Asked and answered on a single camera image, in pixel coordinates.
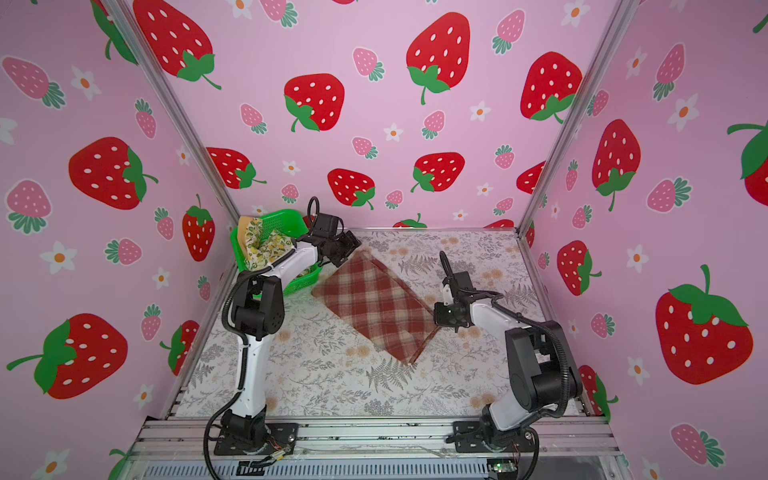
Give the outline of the red plaid skirt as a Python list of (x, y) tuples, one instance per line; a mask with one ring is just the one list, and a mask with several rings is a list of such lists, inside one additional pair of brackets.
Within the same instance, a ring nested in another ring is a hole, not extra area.
[(436, 332), (432, 308), (367, 251), (354, 254), (312, 295), (405, 365), (417, 361)]

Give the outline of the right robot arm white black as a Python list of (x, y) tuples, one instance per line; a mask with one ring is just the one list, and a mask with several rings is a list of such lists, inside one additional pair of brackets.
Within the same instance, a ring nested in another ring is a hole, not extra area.
[(446, 438), (459, 452), (504, 451), (525, 438), (534, 441), (533, 424), (560, 418), (583, 384), (561, 325), (535, 321), (501, 304), (503, 295), (479, 290), (467, 272), (452, 269), (439, 254), (445, 277), (443, 299), (433, 307), (436, 326), (459, 332), (477, 327), (498, 338), (506, 348), (510, 391), (486, 405), (475, 422), (453, 424)]

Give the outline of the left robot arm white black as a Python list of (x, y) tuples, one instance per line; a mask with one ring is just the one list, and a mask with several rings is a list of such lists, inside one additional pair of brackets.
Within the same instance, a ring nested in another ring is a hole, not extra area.
[(298, 278), (325, 263), (341, 266), (360, 245), (341, 218), (320, 211), (316, 197), (306, 216), (283, 210), (241, 219), (234, 251), (243, 269), (221, 313), (224, 329), (238, 338), (236, 390), (206, 425), (219, 425), (216, 442), (222, 451), (274, 456), (290, 444), (267, 424), (265, 393), (270, 343), (286, 319), (285, 296)]

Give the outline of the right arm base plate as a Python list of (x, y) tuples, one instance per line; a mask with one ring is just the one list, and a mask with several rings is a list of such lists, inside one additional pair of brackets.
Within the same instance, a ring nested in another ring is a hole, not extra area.
[(455, 421), (445, 439), (459, 453), (533, 453), (537, 450), (535, 436), (530, 431), (511, 429), (500, 431), (481, 420)]

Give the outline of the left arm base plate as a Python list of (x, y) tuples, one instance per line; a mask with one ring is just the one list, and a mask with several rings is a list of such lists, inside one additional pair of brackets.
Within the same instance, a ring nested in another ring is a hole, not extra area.
[(298, 423), (267, 423), (251, 433), (239, 434), (224, 429), (216, 440), (215, 456), (291, 455), (299, 432)]

